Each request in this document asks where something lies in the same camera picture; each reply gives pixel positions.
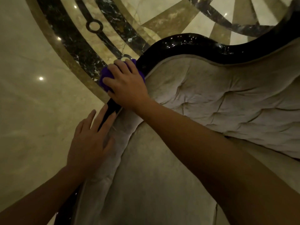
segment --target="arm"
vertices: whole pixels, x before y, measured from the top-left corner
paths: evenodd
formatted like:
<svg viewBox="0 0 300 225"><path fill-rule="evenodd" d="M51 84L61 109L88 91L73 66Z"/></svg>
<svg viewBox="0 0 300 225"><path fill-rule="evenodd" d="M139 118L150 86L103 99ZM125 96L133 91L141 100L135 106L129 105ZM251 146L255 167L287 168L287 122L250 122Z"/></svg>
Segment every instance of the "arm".
<svg viewBox="0 0 300 225"><path fill-rule="evenodd" d="M298 224L300 195L220 134L149 98L134 64L109 65L109 96L150 125L201 181L231 224Z"/></svg>
<svg viewBox="0 0 300 225"><path fill-rule="evenodd" d="M115 113L108 117L97 132L107 110L105 105L91 127L96 111L82 120L74 134L67 165L21 200L0 213L0 224L46 225L70 194L105 160L113 147L113 138L103 149L103 141L110 129Z"/></svg>

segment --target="hand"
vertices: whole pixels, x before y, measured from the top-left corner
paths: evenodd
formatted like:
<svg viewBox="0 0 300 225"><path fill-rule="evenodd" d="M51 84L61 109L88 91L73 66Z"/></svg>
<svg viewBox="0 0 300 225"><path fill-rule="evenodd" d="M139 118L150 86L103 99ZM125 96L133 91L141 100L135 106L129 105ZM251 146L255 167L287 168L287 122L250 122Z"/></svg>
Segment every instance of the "hand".
<svg viewBox="0 0 300 225"><path fill-rule="evenodd" d="M140 76L136 66L131 60L125 62L115 60L114 64L109 64L108 69L112 72L114 79L103 78L103 83L113 91L108 91L108 95L125 109L136 110L149 98L146 85Z"/></svg>
<svg viewBox="0 0 300 225"><path fill-rule="evenodd" d="M83 179L100 167L113 149L114 139L112 137L108 140L105 148L103 148L103 141L116 118L115 112L108 117L98 132L107 108L108 106L105 104L95 118L92 127L95 110L92 110L75 129L66 167L78 172Z"/></svg>

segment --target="finger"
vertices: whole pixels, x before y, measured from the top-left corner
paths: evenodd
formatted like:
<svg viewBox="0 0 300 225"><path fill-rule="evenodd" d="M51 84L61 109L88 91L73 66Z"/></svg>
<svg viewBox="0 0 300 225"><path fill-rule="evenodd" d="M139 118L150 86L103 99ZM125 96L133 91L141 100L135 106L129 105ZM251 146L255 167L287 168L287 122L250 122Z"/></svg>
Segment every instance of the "finger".
<svg viewBox="0 0 300 225"><path fill-rule="evenodd" d="M78 123L78 125L75 129L74 136L78 136L81 133L83 122L84 122L84 119Z"/></svg>
<svg viewBox="0 0 300 225"><path fill-rule="evenodd" d="M113 92L108 91L107 94L108 94L108 96L109 96L110 98L112 98L112 99L116 102L117 97L116 97L116 95L115 95Z"/></svg>
<svg viewBox="0 0 300 225"><path fill-rule="evenodd" d="M111 136L107 142L107 145L103 149L104 157L107 157L113 151L114 144L115 144L115 139L114 139L114 137Z"/></svg>
<svg viewBox="0 0 300 225"><path fill-rule="evenodd" d="M116 118L116 113L112 113L107 120L104 122L104 124L102 125L101 129L99 130L98 134L99 136L104 139L108 133L108 131L110 130L111 126L113 125L113 122L115 121Z"/></svg>
<svg viewBox="0 0 300 225"><path fill-rule="evenodd" d="M131 60L126 59L125 62L129 66L130 71L132 72L132 74L139 74L139 72L137 70L137 67L135 66L135 64Z"/></svg>
<svg viewBox="0 0 300 225"><path fill-rule="evenodd" d="M122 62L121 60L115 60L114 64L116 66L118 66L119 69L121 70L121 72L124 73L125 75L131 74L131 72L130 72L129 68L127 67L127 65L124 62Z"/></svg>
<svg viewBox="0 0 300 225"><path fill-rule="evenodd" d="M114 64L109 64L107 66L108 70L111 71L112 75L114 76L115 79L120 79L120 77L122 77L122 72L120 71L120 69L118 68L118 66L114 65Z"/></svg>
<svg viewBox="0 0 300 225"><path fill-rule="evenodd" d="M93 123L92 128L91 128L91 130L93 130L94 132L98 131L98 128L99 128L99 126L100 126L100 124L103 120L103 117L104 117L107 109L108 109L108 105L105 104L102 107L102 109L99 111L99 114L97 115L97 117L95 118L94 123Z"/></svg>
<svg viewBox="0 0 300 225"><path fill-rule="evenodd" d="M111 79L109 77L104 77L102 81L105 85L109 86L110 88L112 88L114 90L115 85L116 85L115 79Z"/></svg>
<svg viewBox="0 0 300 225"><path fill-rule="evenodd" d="M92 110L91 113L89 113L88 117L83 122L82 131L89 130L91 128L92 121L95 117L96 110Z"/></svg>

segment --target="forearm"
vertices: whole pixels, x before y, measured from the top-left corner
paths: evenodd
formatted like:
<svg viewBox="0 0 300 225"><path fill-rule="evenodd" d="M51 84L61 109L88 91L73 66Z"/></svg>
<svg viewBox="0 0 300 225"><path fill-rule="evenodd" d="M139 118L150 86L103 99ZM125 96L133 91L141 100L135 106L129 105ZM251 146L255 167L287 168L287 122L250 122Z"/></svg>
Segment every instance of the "forearm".
<svg viewBox="0 0 300 225"><path fill-rule="evenodd" d="M247 210L254 216L265 207L281 204L270 209L273 212L282 211L283 204L299 199L294 190L262 163L236 148L225 137L188 117L152 100L144 102L135 112L158 133L216 201L222 207L229 208L227 212L232 210L235 213L238 222L246 224L243 220L249 215L245 213ZM297 201L292 204L299 207Z"/></svg>
<svg viewBox="0 0 300 225"><path fill-rule="evenodd" d="M0 213L0 224L46 225L81 183L75 171L61 169L53 178Z"/></svg>

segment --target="purple cloth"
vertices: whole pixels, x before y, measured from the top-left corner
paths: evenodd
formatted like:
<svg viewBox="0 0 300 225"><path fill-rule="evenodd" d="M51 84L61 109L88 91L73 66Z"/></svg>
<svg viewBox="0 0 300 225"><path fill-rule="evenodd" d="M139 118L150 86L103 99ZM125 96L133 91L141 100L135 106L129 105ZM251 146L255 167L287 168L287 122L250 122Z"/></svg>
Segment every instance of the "purple cloth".
<svg viewBox="0 0 300 225"><path fill-rule="evenodd" d="M133 62L135 65L137 64L137 60L135 60L135 59L132 59L132 62ZM141 71L139 71L139 74L141 75L141 77L143 78L143 80L144 80L144 82L145 82L145 76L144 76L144 74L143 74ZM108 92L108 90L110 90L110 91L113 92L113 90L112 90L110 87L108 87L106 84L103 83L103 78L104 78L104 77L109 77L109 78L114 79L113 74L111 73L111 71L108 70L107 67L104 67L104 68L101 70L101 77L100 77L100 80L99 80L99 85L100 85L106 92Z"/></svg>

